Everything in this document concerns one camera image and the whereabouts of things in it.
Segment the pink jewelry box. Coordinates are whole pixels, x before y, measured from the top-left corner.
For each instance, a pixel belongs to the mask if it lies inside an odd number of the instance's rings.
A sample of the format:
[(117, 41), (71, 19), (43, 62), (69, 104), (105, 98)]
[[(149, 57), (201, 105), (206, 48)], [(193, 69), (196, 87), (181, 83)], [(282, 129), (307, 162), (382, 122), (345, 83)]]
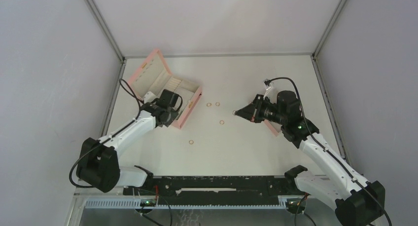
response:
[(154, 93), (157, 98), (164, 89), (179, 94), (183, 98), (183, 104), (179, 116), (172, 123), (177, 129), (182, 129), (185, 125), (202, 94), (202, 87), (199, 84), (172, 73), (159, 49), (153, 50), (147, 56), (128, 79), (128, 84), (142, 101), (148, 91)]

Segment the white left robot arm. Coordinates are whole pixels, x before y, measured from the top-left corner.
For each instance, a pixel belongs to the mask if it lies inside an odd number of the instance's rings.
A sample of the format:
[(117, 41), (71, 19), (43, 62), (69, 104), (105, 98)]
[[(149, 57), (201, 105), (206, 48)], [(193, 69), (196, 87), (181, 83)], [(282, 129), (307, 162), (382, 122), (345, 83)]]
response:
[(127, 123), (109, 135), (98, 139), (87, 138), (79, 159), (69, 172), (70, 183), (77, 188), (95, 188), (109, 192), (115, 187), (135, 187), (143, 195), (154, 189), (151, 172), (139, 166), (120, 167), (122, 153), (144, 134), (159, 128), (169, 127), (179, 116), (175, 105), (182, 97), (164, 90), (159, 98), (150, 102), (137, 101), (139, 111)]

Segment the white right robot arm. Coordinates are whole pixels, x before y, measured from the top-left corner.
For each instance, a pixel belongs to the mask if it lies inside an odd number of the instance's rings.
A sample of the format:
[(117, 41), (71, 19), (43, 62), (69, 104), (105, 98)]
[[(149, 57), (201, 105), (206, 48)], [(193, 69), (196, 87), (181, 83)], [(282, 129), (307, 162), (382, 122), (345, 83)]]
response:
[(298, 93), (281, 91), (276, 103), (257, 94), (250, 104), (233, 114), (252, 123), (279, 124), (283, 136), (326, 176), (317, 177), (302, 165), (293, 167), (284, 174), (288, 193), (303, 191), (320, 200), (334, 210), (343, 226), (368, 226), (387, 216), (384, 186), (367, 180), (330, 147), (319, 129), (305, 117)]

